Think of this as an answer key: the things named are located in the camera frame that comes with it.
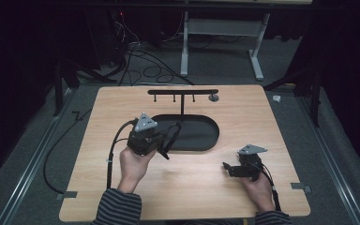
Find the sleeve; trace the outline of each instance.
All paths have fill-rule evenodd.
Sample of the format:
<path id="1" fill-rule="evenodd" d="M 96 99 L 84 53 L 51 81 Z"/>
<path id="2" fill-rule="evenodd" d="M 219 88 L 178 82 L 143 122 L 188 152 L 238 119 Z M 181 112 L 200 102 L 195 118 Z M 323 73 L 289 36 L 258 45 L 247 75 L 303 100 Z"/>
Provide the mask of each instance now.
<path id="1" fill-rule="evenodd" d="M 289 215 L 280 211 L 269 211 L 256 215 L 256 225 L 292 225 Z"/>
<path id="2" fill-rule="evenodd" d="M 110 188 L 104 191 L 96 219 L 91 224 L 134 225 L 139 223 L 141 213 L 142 198 L 139 195 Z"/>

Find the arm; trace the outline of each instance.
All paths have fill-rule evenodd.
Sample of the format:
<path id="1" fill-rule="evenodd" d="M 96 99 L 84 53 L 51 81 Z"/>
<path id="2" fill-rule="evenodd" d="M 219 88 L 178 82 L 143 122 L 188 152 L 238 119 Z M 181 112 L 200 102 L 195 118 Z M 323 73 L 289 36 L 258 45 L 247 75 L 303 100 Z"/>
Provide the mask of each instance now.
<path id="1" fill-rule="evenodd" d="M 97 217 L 92 222 L 98 224 L 137 224 L 142 213 L 142 199 L 133 194 L 136 186 L 147 172 L 148 163 L 156 151 L 147 156 L 139 156 L 129 148 L 120 154 L 121 181 L 117 189 L 104 191 L 98 204 Z"/>
<path id="2" fill-rule="evenodd" d="M 255 219 L 256 225 L 292 224 L 289 215 L 275 210 L 270 182 L 262 172 L 255 182 L 250 181 L 247 177 L 239 179 L 259 210 Z"/>

